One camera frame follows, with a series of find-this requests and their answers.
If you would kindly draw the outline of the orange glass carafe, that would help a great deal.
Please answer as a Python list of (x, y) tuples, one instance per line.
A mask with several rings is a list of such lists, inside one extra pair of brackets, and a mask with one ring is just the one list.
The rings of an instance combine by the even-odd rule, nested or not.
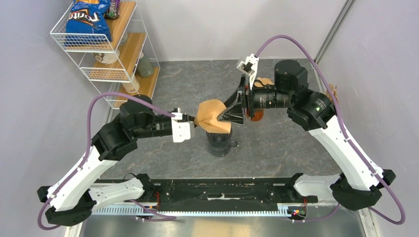
[(251, 117), (249, 116), (251, 121), (260, 121), (263, 119), (264, 116), (264, 109), (255, 109), (254, 115)]

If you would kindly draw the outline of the smoky glass dripper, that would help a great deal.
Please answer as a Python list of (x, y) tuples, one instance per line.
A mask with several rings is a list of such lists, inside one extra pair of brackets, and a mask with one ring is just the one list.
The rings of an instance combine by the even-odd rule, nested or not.
[(233, 130), (229, 133), (210, 133), (207, 132), (207, 140), (212, 146), (220, 146), (228, 144), (231, 141), (231, 137), (233, 135)]

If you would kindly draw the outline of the clear glass pitcher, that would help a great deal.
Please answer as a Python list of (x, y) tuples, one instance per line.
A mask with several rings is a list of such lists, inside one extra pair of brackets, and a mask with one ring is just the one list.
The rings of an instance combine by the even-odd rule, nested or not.
[(224, 157), (229, 154), (232, 148), (237, 146), (238, 142), (234, 139), (222, 142), (209, 140), (208, 152), (214, 157)]

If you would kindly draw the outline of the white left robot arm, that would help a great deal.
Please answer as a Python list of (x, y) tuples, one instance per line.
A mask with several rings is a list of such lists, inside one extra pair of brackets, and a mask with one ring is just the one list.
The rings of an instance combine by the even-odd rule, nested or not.
[(70, 227), (86, 220), (95, 211), (122, 201), (149, 200), (155, 185), (147, 174), (107, 186), (92, 184), (110, 167), (136, 150), (142, 138), (171, 136), (175, 143), (192, 138), (195, 118), (180, 109), (164, 111), (146, 95), (128, 95), (120, 114), (92, 135), (80, 160), (52, 186), (42, 186), (37, 194), (43, 206), (38, 226), (43, 230)]

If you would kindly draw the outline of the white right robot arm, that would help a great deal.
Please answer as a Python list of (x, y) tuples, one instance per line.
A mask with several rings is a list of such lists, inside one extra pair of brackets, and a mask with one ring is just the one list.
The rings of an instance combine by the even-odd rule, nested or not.
[(219, 121), (243, 124), (257, 110), (285, 108), (288, 117), (319, 141), (341, 169), (331, 176), (298, 173), (287, 184), (289, 190), (301, 197), (332, 199), (349, 210), (377, 204), (381, 189), (394, 181), (395, 173), (353, 148), (356, 142), (339, 124), (335, 105), (325, 94), (309, 89), (305, 67), (296, 60), (276, 63), (273, 84), (256, 78), (257, 62), (239, 62), (237, 68), (241, 81), (226, 100)]

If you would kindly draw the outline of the brown paper coffee filters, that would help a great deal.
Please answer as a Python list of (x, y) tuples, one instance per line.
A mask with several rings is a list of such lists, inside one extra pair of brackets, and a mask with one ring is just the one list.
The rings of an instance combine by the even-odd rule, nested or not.
[(328, 87), (332, 93), (329, 93), (328, 90), (326, 90), (326, 96), (333, 104), (338, 104), (338, 97), (337, 97), (337, 86), (333, 85), (332, 83), (328, 84)]

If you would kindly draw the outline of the beige paper cup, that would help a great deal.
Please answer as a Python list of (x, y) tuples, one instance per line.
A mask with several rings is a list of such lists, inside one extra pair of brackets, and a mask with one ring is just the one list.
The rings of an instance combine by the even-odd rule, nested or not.
[(140, 84), (135, 76), (132, 77), (131, 81), (122, 82), (121, 84), (128, 94), (136, 94), (140, 88)]

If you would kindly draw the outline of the green ceramic vase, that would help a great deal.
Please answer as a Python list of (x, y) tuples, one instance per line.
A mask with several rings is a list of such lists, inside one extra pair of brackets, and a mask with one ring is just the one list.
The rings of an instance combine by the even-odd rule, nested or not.
[(140, 53), (136, 72), (142, 77), (150, 77), (154, 74), (154, 67), (151, 60), (143, 52)]

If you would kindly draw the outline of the white ceramic mug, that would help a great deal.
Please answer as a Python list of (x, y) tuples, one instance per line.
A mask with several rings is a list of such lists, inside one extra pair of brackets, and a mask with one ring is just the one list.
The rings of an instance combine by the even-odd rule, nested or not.
[(101, 64), (109, 65), (118, 61), (120, 51), (117, 49), (115, 52), (105, 53), (105, 52), (94, 52), (92, 53), (95, 60)]

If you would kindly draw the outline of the dark snack packet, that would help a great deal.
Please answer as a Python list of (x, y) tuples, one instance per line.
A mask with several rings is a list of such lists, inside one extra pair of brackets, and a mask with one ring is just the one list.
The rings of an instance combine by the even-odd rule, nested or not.
[(120, 0), (110, 0), (110, 5), (105, 13), (105, 18), (110, 20), (115, 20), (120, 16)]

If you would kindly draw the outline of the blue chips bag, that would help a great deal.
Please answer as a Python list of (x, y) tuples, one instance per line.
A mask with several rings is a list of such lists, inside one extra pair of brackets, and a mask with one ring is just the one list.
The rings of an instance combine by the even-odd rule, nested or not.
[(105, 13), (110, 0), (74, 0), (66, 23), (68, 34), (99, 34), (112, 41)]

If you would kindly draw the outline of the aluminium frame rail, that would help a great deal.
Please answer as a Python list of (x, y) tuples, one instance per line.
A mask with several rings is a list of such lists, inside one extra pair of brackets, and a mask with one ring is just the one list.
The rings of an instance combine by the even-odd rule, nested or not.
[(281, 217), (308, 222), (308, 207), (335, 208), (332, 193), (302, 195), (284, 179), (162, 179), (136, 202), (125, 200), (100, 207), (94, 215), (151, 219), (153, 212), (174, 217)]

